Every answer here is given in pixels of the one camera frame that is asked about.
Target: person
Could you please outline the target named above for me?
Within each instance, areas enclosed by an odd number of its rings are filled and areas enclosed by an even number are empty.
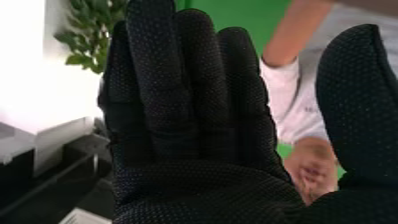
[[[338,188],[338,159],[315,94],[320,58],[340,33],[367,23],[381,27],[398,74],[398,17],[333,0],[292,1],[264,51],[262,77],[269,87],[278,137],[283,143],[294,145],[285,168],[308,204]]]
[[[216,34],[207,13],[177,13],[173,0],[130,1],[98,96],[116,224],[398,222],[398,85],[376,25],[328,47],[317,96],[347,175],[306,207],[276,151],[249,33]]]

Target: green wall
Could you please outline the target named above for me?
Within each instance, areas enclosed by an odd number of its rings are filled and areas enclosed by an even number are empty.
[[[262,53],[290,0],[187,0],[185,6],[205,10],[216,28],[241,26],[249,30]]]

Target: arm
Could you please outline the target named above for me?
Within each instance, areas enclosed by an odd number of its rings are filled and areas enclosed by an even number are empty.
[[[297,93],[297,55],[333,9],[335,0],[294,0],[287,15],[265,46],[262,77],[276,121],[283,118]]]
[[[331,12],[333,5],[335,0],[294,0],[264,51],[264,60],[273,67],[281,67],[292,63]]]

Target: white shirt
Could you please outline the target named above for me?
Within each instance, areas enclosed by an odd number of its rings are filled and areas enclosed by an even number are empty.
[[[361,24],[377,24],[381,27],[390,64],[398,75],[398,17],[388,17],[344,4],[335,6],[294,64],[271,68],[262,61],[278,136],[287,144],[294,144],[304,137],[329,140],[315,95],[319,63],[333,39]]]

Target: textured fabric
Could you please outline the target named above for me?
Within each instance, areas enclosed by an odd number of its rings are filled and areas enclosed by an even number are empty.
[[[329,141],[315,98],[317,69],[310,69],[319,65],[320,53],[317,54],[319,60],[312,61],[306,59],[315,54],[306,51],[301,55],[294,63],[280,68],[271,68],[262,60],[262,77],[269,87],[278,138],[290,145],[296,145],[306,137]]]
[[[342,49],[340,44],[331,46],[326,58]],[[127,23],[114,29],[98,99],[114,156],[116,224],[397,223],[397,192],[393,188],[381,190],[395,185],[393,177],[372,179],[372,189],[360,178],[360,187],[347,183],[344,190],[304,208],[276,153],[258,67],[244,29],[230,28],[217,35],[201,11],[177,14],[173,0],[130,1]],[[333,80],[331,68],[322,64],[319,95],[329,134],[340,144],[335,127],[342,127],[340,122],[333,124],[336,111],[329,108],[338,106],[338,86],[324,87]],[[365,165],[351,159],[358,149],[344,149],[344,166],[361,177],[356,170]]]
[[[317,96],[347,175],[301,223],[398,223],[398,84],[376,25],[349,29],[328,47]]]

